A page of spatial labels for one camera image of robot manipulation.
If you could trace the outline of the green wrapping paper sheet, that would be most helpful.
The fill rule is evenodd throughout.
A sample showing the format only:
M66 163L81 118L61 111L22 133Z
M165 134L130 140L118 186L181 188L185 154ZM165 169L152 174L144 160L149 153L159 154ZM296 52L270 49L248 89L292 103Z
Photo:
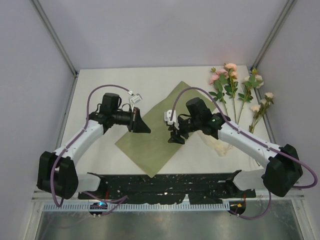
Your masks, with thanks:
M164 123L164 112L170 110L179 93L188 88L183 81L177 86L167 85L144 89L139 104L143 121L150 134L126 133L117 142L121 151L111 172L113 174L193 174L214 173L214 151L205 145L195 132L185 144L168 143L170 132Z

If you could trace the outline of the cream ribbon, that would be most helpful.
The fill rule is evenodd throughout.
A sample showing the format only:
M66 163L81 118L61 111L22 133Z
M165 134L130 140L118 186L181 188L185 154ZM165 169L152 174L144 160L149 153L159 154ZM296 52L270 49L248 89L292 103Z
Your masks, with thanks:
M200 136L202 141L209 148L214 150L218 154L218 156L220 156L220 157L224 157L228 153L228 151L230 151L233 148L233 146L231 144L224 142L222 140L219 140L219 139L215 139L212 136L205 135L201 131L198 131L197 134Z

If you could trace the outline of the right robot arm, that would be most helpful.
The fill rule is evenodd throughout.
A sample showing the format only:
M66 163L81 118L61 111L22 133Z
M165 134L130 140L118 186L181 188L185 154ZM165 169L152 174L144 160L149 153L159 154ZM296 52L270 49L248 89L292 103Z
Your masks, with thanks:
M286 144L279 146L263 141L237 126L221 113L211 113L205 102L195 97L186 104L188 114L176 111L164 112L164 122L170 131L169 143L184 144L189 134L201 131L207 136L230 144L250 156L261 165L258 170L237 170L232 176L233 184L241 191L266 188L278 197L284 197L303 175L297 150Z

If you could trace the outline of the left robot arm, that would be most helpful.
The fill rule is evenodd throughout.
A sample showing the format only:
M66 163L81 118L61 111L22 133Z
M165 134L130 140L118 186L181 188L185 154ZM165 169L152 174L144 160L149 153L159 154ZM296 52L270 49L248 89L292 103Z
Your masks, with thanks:
M135 106L141 100L138 93L129 97L129 109L125 111L118 94L105 93L102 102L87 116L84 126L72 139L53 152L41 154L37 187L63 199L70 199L75 193L100 190L103 178L96 173L79 174L76 165L89 147L114 125L126 126L132 133L151 133L141 118L140 109Z

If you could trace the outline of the pink rose stem left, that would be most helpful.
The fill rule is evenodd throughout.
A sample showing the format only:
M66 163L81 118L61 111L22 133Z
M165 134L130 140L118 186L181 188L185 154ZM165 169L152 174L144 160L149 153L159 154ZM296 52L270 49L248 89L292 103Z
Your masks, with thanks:
M226 101L224 99L224 86L228 83L228 72L224 68L217 70L214 67L210 69L210 72L212 75L209 84L215 89L215 92L210 92L210 94L214 96L216 102L222 103L225 115L229 116Z

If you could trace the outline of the pink rose stem middle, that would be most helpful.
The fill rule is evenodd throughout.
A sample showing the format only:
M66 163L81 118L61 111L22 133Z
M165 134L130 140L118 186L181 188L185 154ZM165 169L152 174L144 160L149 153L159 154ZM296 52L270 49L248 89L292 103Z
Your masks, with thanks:
M233 114L234 114L234 120L237 120L237 113L236 113L236 103L235 103L235 97L236 92L238 90L238 73L237 73L237 65L234 63L225 63L223 65L224 70L227 74L227 85L225 86L225 90L228 93L229 98L232 101L232 107L233 107Z

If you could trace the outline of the pale pink rose stem right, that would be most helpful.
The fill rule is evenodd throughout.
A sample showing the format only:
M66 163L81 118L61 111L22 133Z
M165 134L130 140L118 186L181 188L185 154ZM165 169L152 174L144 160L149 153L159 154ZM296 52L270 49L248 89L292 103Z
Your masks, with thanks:
M249 132L254 133L256 125L263 118L263 116L267 113L267 110L271 105L274 104L274 94L272 92L266 92L264 94L264 99L260 101L259 104L252 105L250 110L253 113L252 122L249 125Z

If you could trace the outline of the white rose stem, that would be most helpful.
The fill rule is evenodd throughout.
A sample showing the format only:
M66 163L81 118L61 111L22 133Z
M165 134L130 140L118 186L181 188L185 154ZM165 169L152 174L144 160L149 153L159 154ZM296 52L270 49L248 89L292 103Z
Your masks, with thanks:
M240 112L237 117L236 123L240 123L242 112L246 103L250 103L253 100L252 90L259 89L264 85L264 80L261 75L258 74L258 70L254 67L250 70L250 75L245 77L242 82L243 93L238 94L238 99L241 101Z

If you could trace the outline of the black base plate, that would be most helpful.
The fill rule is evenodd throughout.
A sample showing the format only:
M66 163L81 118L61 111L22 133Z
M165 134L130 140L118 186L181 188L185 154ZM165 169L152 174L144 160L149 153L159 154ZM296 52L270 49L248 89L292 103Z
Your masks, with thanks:
M216 204L223 199L241 197L255 198L253 186L241 190L233 182L239 171L233 173L205 174L157 174L149 177L144 174L101 175L98 190L91 196L79 193L80 200L93 197L104 200L117 200L127 196L127 204L180 204L185 197L192 205Z

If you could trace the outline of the left aluminium frame post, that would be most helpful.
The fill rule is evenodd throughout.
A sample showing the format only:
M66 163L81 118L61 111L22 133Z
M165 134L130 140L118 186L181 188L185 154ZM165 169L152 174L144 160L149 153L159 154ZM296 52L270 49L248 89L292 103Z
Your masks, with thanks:
M67 51L65 50L59 36L57 35L48 15L46 14L42 4L39 0L30 0L31 5L33 6L35 12L37 13L38 17L42 21L46 31L48 32L50 38L52 39L54 45L56 46L58 52L62 56L64 62L66 63L68 69L70 70L71 74L76 77L78 71L74 67Z

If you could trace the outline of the aluminium frame post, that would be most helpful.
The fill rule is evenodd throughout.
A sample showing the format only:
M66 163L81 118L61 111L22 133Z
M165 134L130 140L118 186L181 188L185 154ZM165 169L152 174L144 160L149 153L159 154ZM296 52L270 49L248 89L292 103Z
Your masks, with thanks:
M52 39L54 45L56 46L58 52L62 56L64 62L66 63L68 69L70 70L71 74L76 77L78 71L74 67L67 51L65 50L59 36L57 35L48 15L46 14L42 4L39 0L30 0L31 5L33 6L35 12L37 13L38 17L42 21L46 31L48 32L50 38Z
M266 40L264 41L260 51L258 52L257 57L255 58L253 64L250 66L249 70L257 69L261 64L264 56L268 52L269 48L271 47L272 43L278 36L280 30L282 29L283 25L285 24L287 18L289 17L290 13L292 12L293 8L295 7L297 0L286 0L285 4L276 18L275 23L273 24L269 34L267 35Z

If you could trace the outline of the right aluminium frame post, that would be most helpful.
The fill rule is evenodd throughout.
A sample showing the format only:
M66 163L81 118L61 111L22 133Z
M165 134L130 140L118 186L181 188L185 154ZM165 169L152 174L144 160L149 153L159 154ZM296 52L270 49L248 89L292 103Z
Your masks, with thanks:
M268 52L269 48L271 47L272 43L278 36L280 30L282 29L283 25L285 24L287 18L289 17L290 13L292 12L293 8L295 7L297 0L286 0L285 4L276 18L275 23L273 24L269 34L267 35L266 40L264 41L260 51L258 52L257 57L255 58L253 64L250 66L249 70L257 69L261 64L264 56Z

